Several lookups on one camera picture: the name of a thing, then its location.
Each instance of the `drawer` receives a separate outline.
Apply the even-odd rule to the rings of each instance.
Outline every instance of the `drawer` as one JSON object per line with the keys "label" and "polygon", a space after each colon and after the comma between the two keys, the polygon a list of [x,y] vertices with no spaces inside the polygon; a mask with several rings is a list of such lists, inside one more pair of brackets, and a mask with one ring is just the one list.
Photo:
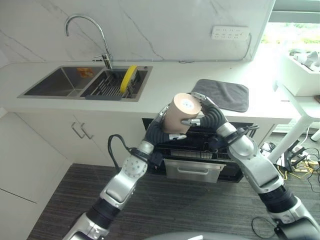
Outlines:
{"label": "drawer", "polygon": [[169,179],[216,183],[225,164],[164,159]]}

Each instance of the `faucet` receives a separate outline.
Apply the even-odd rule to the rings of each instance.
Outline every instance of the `faucet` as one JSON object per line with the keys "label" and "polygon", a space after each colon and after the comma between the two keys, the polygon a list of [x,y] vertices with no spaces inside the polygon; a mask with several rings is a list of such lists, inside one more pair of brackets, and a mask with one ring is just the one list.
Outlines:
{"label": "faucet", "polygon": [[100,31],[100,34],[101,34],[101,37],[102,37],[102,40],[104,42],[104,47],[105,47],[105,51],[106,53],[103,53],[101,56],[99,57],[102,57],[103,61],[104,61],[104,64],[105,66],[108,68],[108,69],[112,69],[112,64],[111,64],[111,60],[112,60],[112,55],[110,53],[110,50],[108,48],[108,45],[107,45],[107,41],[106,41],[106,38],[105,38],[105,35],[104,35],[104,32],[102,31],[100,25],[95,21],[93,20],[91,17],[87,16],[87,15],[84,15],[84,14],[81,14],[81,13],[77,13],[77,14],[73,14],[71,16],[69,16],[66,20],[65,20],[65,23],[64,23],[64,30],[65,30],[65,35],[67,37],[69,37],[69,31],[68,31],[68,25],[70,23],[70,21],[72,19],[75,19],[75,18],[83,18],[83,19],[87,19],[89,20],[90,22],[92,22]]}

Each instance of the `stainless steel sink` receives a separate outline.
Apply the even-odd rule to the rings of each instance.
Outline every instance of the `stainless steel sink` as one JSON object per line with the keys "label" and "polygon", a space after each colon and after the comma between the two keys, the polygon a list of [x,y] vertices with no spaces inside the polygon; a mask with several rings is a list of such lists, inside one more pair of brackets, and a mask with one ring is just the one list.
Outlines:
{"label": "stainless steel sink", "polygon": [[139,66],[135,79],[120,93],[128,67],[60,66],[19,98],[138,101],[151,66]]}

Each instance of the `gray towel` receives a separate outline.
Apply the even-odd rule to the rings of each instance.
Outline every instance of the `gray towel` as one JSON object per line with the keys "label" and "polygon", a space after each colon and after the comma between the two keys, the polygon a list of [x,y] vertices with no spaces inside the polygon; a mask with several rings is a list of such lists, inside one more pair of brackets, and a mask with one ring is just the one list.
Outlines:
{"label": "gray towel", "polygon": [[249,90],[241,84],[200,79],[192,92],[208,96],[221,109],[243,113],[249,107]]}

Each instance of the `gray carpet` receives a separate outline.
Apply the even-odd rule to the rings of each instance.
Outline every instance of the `gray carpet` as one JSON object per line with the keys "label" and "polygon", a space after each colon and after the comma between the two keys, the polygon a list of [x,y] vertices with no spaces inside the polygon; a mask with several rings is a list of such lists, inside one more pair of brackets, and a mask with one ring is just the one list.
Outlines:
{"label": "gray carpet", "polygon": [[[270,139],[276,143],[281,138],[282,135],[272,135]],[[310,140],[305,145],[318,146]],[[90,208],[114,174],[113,167],[73,164],[28,240],[61,240],[68,225]],[[310,180],[313,188],[320,191],[317,177]],[[320,222],[320,194],[311,191],[306,179],[289,175],[286,184]],[[142,240],[168,232],[206,231],[258,240],[251,229],[251,220],[256,216],[269,219],[265,206],[244,179],[239,183],[212,184],[147,174],[113,222],[106,239]],[[273,227],[267,223],[256,227],[265,237],[273,234]]]}

